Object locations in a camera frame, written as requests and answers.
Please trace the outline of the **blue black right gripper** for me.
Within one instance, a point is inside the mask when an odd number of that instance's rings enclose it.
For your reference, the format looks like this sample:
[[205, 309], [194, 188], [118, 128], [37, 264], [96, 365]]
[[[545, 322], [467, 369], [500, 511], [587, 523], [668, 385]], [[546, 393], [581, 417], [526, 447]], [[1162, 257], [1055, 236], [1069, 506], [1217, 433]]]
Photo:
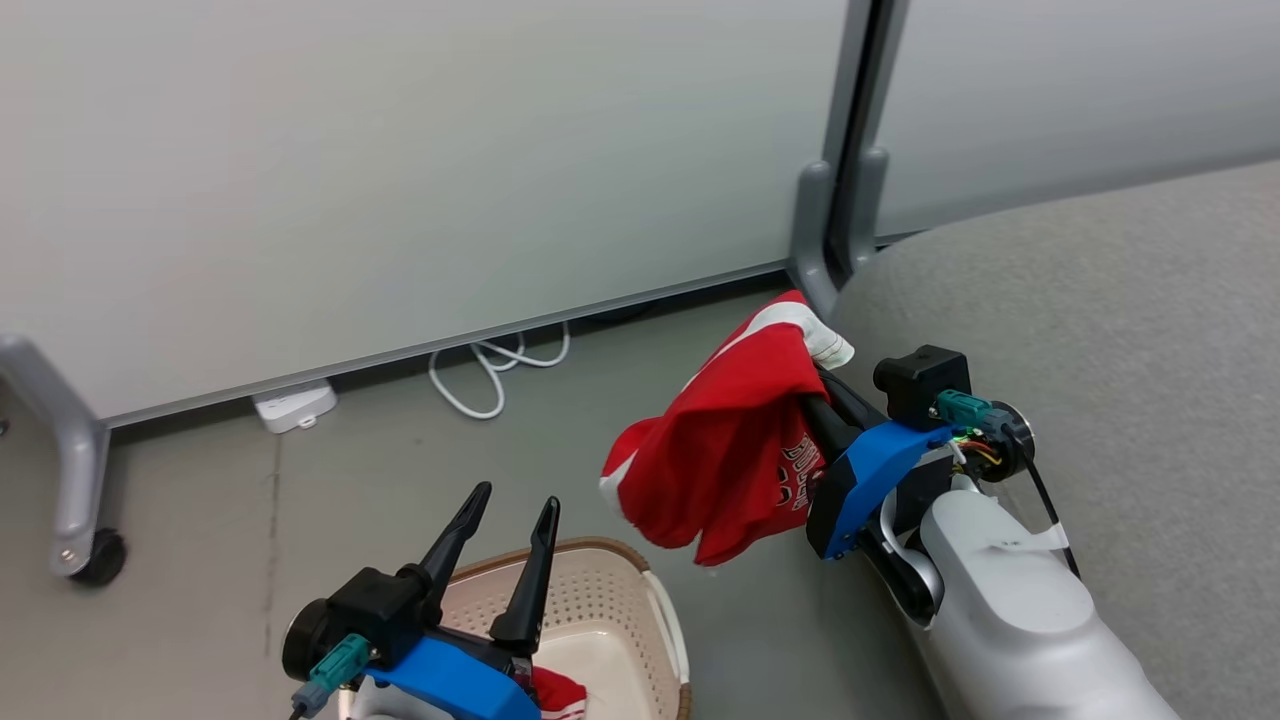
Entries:
[[[943, 424], [916, 430], [888, 418], [833, 370], [815, 365], [823, 396], [800, 396], [799, 407], [824, 468], [810, 492], [806, 539], [817, 556], [850, 551], [858, 532], [920, 460], [959, 432]], [[863, 432], [863, 425], [876, 425]]]

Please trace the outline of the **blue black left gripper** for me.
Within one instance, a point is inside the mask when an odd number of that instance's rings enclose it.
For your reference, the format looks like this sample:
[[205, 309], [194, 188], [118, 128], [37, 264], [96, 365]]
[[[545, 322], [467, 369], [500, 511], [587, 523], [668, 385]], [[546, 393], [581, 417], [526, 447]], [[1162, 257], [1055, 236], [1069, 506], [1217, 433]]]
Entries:
[[[480, 482], [419, 562], [398, 578], [417, 583], [421, 601], [439, 601], [462, 550], [480, 527], [492, 497]], [[492, 643], [531, 659], [541, 628], [556, 556], [561, 502], [550, 496], [530, 536], [530, 552], [504, 612], [493, 620]], [[283, 637], [283, 669], [300, 683], [293, 719], [334, 708], [339, 719], [539, 719], [531, 664], [440, 628], [412, 623], [353, 623], [337, 606], [315, 600]]]

